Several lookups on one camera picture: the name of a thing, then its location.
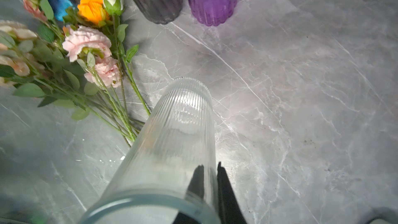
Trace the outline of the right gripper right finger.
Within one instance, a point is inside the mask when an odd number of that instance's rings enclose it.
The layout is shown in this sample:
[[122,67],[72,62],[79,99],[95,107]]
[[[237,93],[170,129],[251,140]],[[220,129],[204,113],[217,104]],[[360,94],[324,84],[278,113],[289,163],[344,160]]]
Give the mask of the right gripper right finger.
[[238,205],[226,169],[217,166],[219,218],[222,224],[247,224]]

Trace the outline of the clear ribbed glass vase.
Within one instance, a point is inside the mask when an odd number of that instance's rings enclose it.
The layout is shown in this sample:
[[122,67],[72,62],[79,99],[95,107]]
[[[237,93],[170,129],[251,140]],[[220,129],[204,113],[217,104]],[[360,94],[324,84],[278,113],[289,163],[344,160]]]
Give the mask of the clear ribbed glass vase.
[[[187,193],[204,166],[204,199]],[[101,198],[83,224],[172,224],[181,212],[218,224],[218,183],[211,95],[193,78],[165,90]]]

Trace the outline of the pink carnation flower stem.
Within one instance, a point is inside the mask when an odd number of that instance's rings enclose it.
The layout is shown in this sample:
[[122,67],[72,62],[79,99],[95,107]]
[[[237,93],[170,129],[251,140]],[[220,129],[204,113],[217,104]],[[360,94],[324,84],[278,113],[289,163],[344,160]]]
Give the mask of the pink carnation flower stem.
[[97,29],[78,25],[64,26],[63,34],[62,48],[70,63],[84,71],[85,106],[108,118],[127,143],[135,141],[138,132],[129,117],[125,97],[117,94],[117,89],[123,88],[123,72],[112,54],[109,37]]

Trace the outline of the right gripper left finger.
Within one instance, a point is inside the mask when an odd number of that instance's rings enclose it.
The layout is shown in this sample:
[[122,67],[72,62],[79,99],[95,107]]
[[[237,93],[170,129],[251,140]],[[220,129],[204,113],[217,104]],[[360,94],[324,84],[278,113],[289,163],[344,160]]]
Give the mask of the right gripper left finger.
[[[198,166],[193,176],[190,180],[190,183],[187,188],[186,195],[189,194],[195,195],[200,199],[204,199],[204,166]],[[173,222],[173,224],[199,224],[194,218],[179,212]]]

